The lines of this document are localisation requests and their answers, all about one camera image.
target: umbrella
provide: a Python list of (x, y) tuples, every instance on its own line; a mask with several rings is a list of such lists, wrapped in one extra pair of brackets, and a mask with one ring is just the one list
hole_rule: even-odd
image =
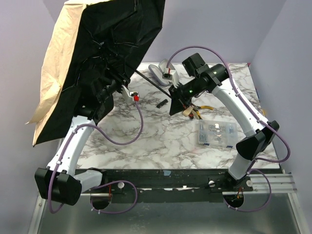
[[(69, 0), (55, 24), (42, 70), (33, 145), (65, 137), (77, 107), (101, 107), (96, 124), (113, 108), (95, 93), (126, 80), (162, 28), (165, 0)], [(120, 91), (121, 85), (114, 89)]]

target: gray wall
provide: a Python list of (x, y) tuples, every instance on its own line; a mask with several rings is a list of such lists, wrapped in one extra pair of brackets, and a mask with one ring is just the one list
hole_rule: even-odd
[[(312, 231), (312, 1), (287, 0), (251, 64), (261, 106), (276, 119), (292, 150), (291, 171)], [(283, 144), (274, 141), (279, 158)]]
[[(43, 0), (54, 20), (63, 0)], [(251, 62), (285, 0), (167, 0), (163, 29), (144, 62), (159, 62), (188, 45), (206, 45), (227, 61)], [(191, 51), (181, 53), (182, 61)], [(207, 62), (218, 61), (202, 52)]]
[(25, 234), (37, 199), (34, 172), (56, 144), (32, 147), (24, 125), (39, 102), (40, 69), (54, 22), (41, 0), (3, 1), (0, 7), (0, 233)]

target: purple cable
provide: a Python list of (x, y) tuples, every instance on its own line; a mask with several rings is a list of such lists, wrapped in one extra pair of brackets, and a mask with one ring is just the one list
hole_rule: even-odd
[[(135, 104), (136, 104), (136, 108), (137, 108), (138, 113), (139, 113), (140, 118), (141, 118), (141, 128), (140, 128), (140, 131), (139, 131), (138, 135), (137, 135), (133, 140), (131, 140), (131, 141), (129, 141), (129, 142), (126, 142), (126, 143), (119, 143), (119, 142), (116, 142), (116, 141), (110, 139), (110, 138), (102, 131), (102, 129), (100, 129), (99, 127), (97, 127), (97, 126), (95, 126), (95, 125), (93, 125), (93, 124), (87, 124), (87, 123), (81, 124), (81, 125), (79, 125), (79, 126), (71, 133), (71, 135), (69, 136), (68, 140), (66, 141), (66, 143), (65, 143), (65, 145), (64, 145), (64, 148), (62, 149), (62, 151), (61, 151), (61, 153), (60, 153), (60, 155), (59, 155), (58, 161), (60, 161), (60, 162), (62, 161), (62, 159), (63, 159), (63, 157), (64, 157), (64, 154), (65, 154), (65, 152), (66, 152), (66, 150), (67, 150), (67, 148), (68, 148), (69, 143), (71, 142), (71, 140), (73, 139), (73, 137), (74, 137), (74, 135), (77, 133), (77, 131), (78, 131), (80, 128), (82, 128), (82, 127), (92, 127), (92, 128), (97, 129), (107, 140), (109, 140), (111, 143), (116, 144), (116, 145), (129, 145), (129, 144), (135, 142), (135, 141), (140, 137), (140, 135), (141, 135), (141, 133), (142, 133), (142, 131), (143, 131), (143, 126), (144, 126), (143, 115), (142, 115), (141, 109), (140, 109), (140, 107), (139, 107), (137, 101), (135, 102)], [(53, 187), (53, 181), (54, 181), (54, 178), (55, 178), (55, 175), (56, 175), (56, 173), (57, 173), (58, 168), (59, 168), (59, 164), (56, 164), (56, 166), (55, 166), (55, 168), (54, 168), (54, 170), (53, 170), (53, 172), (52, 172), (52, 175), (51, 175), (51, 179), (50, 179), (50, 183), (49, 183), (49, 189), (48, 189), (48, 206), (49, 206), (49, 210), (50, 210), (50, 212), (51, 212), (52, 214), (55, 214), (56, 212), (58, 212), (58, 211), (62, 208), (62, 206), (64, 205), (64, 204), (60, 204), (60, 206), (59, 206), (56, 210), (53, 210), (53, 207), (52, 207), (52, 187)]]
[(281, 141), (284, 143), (284, 145), (286, 146), (287, 148), (287, 155), (284, 159), (281, 159), (281, 160), (272, 160), (272, 159), (267, 159), (267, 158), (262, 158), (262, 157), (257, 157), (255, 158), (254, 161), (256, 160), (263, 160), (263, 161), (266, 161), (266, 162), (274, 162), (274, 163), (280, 163), (280, 162), (285, 162), (286, 160), (289, 159), (290, 155), (291, 155), (291, 149), (289, 147), (289, 144), (286, 142), (286, 140), (277, 132), (275, 131), (271, 126), (269, 126), (267, 123), (263, 122), (262, 120), (260, 120), (260, 118), (258, 117), (258, 115), (250, 108), (250, 106), (246, 103), (246, 101), (243, 99), (243, 97), (241, 96), (241, 94), (238, 92), (238, 90), (236, 89), (235, 85), (234, 85), (234, 81), (233, 81), (233, 77), (232, 77), (232, 73), (230, 71), (230, 68), (228, 66), (228, 64), (226, 63), (226, 61), (222, 58), (222, 56), (217, 53), (216, 51), (214, 51), (213, 49), (210, 49), (208, 47), (205, 47), (205, 46), (200, 46), (200, 45), (191, 45), (191, 46), (187, 46), (187, 47), (184, 47), (182, 49), (179, 49), (178, 51), (176, 51), (171, 57), (170, 59), (168, 60), (168, 63), (167, 63), (167, 68), (169, 67), (169, 64), (171, 62), (171, 60), (174, 58), (174, 56), (176, 56), (178, 53), (180, 53), (181, 51), (183, 50), (186, 50), (186, 49), (191, 49), (191, 48), (199, 48), (199, 49), (204, 49), (204, 50), (208, 50), (212, 53), (214, 53), (215, 55), (217, 55), (219, 57), (219, 59), (223, 62), (224, 66), (226, 67), (226, 70), (229, 74), (229, 78), (230, 78), (230, 83), (232, 85), (232, 88), (235, 92), (235, 94), (238, 96), (238, 98), (242, 101), (242, 103), (246, 106), (246, 108), (250, 111), (250, 113), (256, 118), (256, 120), (258, 122), (260, 122), (261, 124), (263, 124), (264, 126), (266, 126), (268, 129), (270, 129), (275, 135), (278, 136), (278, 138), (281, 139)]
[(103, 184), (103, 185), (100, 185), (100, 186), (97, 186), (97, 187), (94, 187), (93, 189), (100, 189), (100, 188), (103, 188), (103, 187), (106, 187), (108, 185), (111, 185), (111, 184), (117, 184), (117, 183), (120, 183), (120, 182), (123, 182), (123, 183), (127, 183), (127, 184), (130, 184), (134, 190), (135, 190), (135, 193), (136, 193), (136, 197), (135, 197), (135, 200), (134, 202), (132, 203), (132, 205), (123, 210), (123, 211), (104, 211), (104, 210), (97, 210), (93, 207), (93, 203), (92, 203), (92, 200), (90, 200), (90, 203), (91, 203), (91, 206), (92, 206), (92, 209), (97, 211), (97, 212), (100, 212), (100, 213), (104, 213), (104, 214), (112, 214), (112, 215), (116, 215), (116, 214), (122, 214), (122, 213), (125, 213), (129, 210), (131, 210), (137, 203), (137, 188), (135, 187), (135, 185), (127, 180), (117, 180), (117, 181), (113, 181), (113, 182), (110, 182), (110, 183), (107, 183), (107, 184)]
[(249, 171), (249, 173), (251, 173), (251, 172), (253, 172), (253, 171), (256, 171), (256, 172), (259, 172), (260, 174), (262, 174), (263, 177), (264, 177), (264, 178), (266, 179), (266, 181), (268, 182), (268, 186), (269, 186), (269, 197), (268, 197), (268, 200), (267, 200), (261, 207), (259, 207), (259, 208), (252, 209), (252, 210), (242, 210), (242, 209), (239, 209), (239, 208), (235, 208), (235, 207), (233, 207), (233, 206), (230, 206), (230, 205), (228, 204), (228, 202), (224, 199), (224, 202), (225, 202), (225, 204), (228, 206), (228, 208), (230, 208), (230, 209), (232, 209), (232, 210), (235, 210), (235, 211), (240, 211), (240, 212), (256, 212), (256, 211), (260, 211), (260, 210), (262, 210), (262, 209), (264, 209), (264, 208), (267, 207), (267, 205), (269, 204), (269, 202), (270, 202), (270, 200), (271, 200), (271, 198), (272, 198), (272, 188), (271, 188), (271, 184), (270, 184), (270, 182), (269, 182), (269, 179), (266, 177), (266, 175), (265, 175), (263, 172), (261, 172), (261, 171), (258, 170), (258, 169), (251, 169), (251, 170)]

